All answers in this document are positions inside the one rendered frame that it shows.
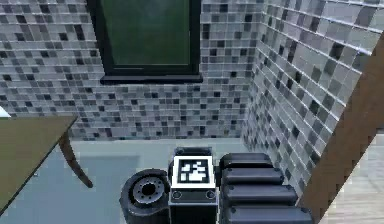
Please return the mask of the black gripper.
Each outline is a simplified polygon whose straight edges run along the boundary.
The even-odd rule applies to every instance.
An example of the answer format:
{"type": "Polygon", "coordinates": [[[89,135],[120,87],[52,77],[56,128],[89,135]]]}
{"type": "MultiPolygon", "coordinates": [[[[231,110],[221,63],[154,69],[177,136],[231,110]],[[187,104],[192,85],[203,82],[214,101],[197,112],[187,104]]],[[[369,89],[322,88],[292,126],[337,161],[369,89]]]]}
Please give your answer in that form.
{"type": "Polygon", "coordinates": [[[124,184],[119,199],[126,224],[170,224],[167,172],[145,169],[124,184]]]}

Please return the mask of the black framed window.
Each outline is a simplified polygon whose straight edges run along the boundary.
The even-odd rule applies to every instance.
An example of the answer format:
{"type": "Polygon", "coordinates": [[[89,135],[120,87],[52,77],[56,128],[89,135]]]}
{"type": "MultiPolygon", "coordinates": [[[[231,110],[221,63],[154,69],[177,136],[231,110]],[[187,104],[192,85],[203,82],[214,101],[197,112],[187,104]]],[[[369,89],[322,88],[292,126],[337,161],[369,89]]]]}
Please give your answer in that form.
{"type": "Polygon", "coordinates": [[[200,72],[202,0],[86,0],[103,85],[185,84],[200,72]]]}

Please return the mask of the brown wooden table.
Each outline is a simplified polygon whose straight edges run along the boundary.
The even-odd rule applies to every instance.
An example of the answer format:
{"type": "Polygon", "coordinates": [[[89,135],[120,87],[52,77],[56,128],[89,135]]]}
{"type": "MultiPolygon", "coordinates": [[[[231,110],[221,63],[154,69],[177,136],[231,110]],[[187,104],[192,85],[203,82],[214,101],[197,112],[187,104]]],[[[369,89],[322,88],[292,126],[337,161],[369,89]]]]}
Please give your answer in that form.
{"type": "Polygon", "coordinates": [[[68,131],[76,120],[74,115],[0,119],[0,217],[56,146],[79,180],[93,187],[70,144],[68,131]]]}

